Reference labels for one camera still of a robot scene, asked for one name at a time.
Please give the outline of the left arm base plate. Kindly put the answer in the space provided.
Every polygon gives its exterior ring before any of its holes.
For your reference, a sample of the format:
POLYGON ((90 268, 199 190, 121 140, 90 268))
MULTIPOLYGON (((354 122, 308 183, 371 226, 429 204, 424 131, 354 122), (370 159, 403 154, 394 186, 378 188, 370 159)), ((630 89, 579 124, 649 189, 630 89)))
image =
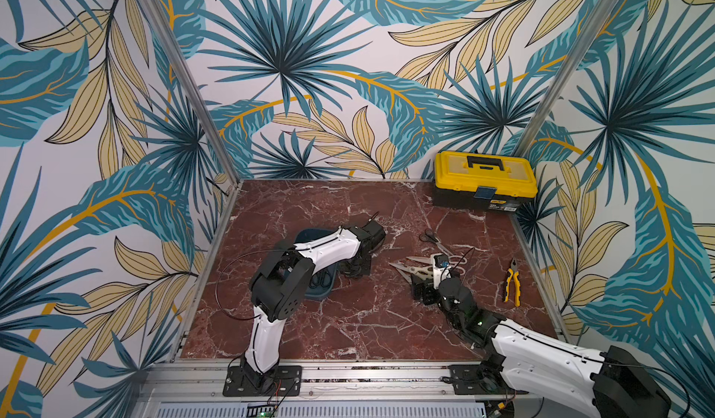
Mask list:
POLYGON ((302 366, 279 365, 268 373, 259 374, 249 365, 227 369, 223 396, 226 398, 297 397, 302 383, 302 366))

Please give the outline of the large black scissors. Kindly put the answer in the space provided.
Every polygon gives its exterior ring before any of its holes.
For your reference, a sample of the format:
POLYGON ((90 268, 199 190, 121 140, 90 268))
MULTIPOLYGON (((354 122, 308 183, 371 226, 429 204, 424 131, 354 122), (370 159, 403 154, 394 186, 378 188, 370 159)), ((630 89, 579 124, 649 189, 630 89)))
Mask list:
POLYGON ((330 270, 323 270, 315 274, 310 281, 310 288, 318 291, 330 291, 333 287, 334 275, 330 270))

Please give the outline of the teal plastic storage box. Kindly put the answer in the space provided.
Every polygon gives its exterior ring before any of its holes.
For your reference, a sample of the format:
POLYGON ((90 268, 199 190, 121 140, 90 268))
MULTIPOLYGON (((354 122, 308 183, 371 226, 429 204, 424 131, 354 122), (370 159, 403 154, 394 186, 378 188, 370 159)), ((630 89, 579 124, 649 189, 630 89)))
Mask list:
MULTIPOLYGON (((318 240, 331 234, 331 230, 309 228, 301 231, 294 239, 295 244, 307 243, 318 240)), ((328 297, 333 291, 333 286, 337 278, 337 264, 327 266, 318 274, 312 276, 308 289, 305 293, 305 300, 320 302, 328 297)))

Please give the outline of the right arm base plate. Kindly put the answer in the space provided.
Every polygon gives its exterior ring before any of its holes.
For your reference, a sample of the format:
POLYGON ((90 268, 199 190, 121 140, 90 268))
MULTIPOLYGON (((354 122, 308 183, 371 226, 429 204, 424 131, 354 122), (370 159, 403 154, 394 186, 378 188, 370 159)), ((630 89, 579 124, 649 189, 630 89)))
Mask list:
POLYGON ((506 393, 506 387, 500 374, 479 365, 450 365, 449 384, 458 396, 499 395, 506 393))

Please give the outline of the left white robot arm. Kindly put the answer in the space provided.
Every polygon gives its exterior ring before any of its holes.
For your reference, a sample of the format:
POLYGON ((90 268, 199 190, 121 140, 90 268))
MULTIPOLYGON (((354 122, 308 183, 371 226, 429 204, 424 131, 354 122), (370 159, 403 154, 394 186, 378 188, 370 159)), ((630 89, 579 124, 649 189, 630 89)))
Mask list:
POLYGON ((383 226, 370 220, 312 241, 281 241, 268 252, 249 283, 254 318, 244 360, 251 370, 266 376, 277 367, 285 322, 303 302, 314 275, 334 266, 348 278, 368 276, 384 240, 383 226))

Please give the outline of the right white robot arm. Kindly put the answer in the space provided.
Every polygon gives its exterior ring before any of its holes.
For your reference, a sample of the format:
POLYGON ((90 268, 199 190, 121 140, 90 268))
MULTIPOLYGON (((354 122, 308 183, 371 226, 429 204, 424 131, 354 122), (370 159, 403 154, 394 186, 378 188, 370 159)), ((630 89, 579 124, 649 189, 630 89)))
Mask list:
POLYGON ((586 417, 666 417, 672 401, 629 351, 569 345, 475 302, 458 278, 411 281, 413 297, 435 304, 469 345, 486 352, 473 380, 486 391, 528 392, 586 417))

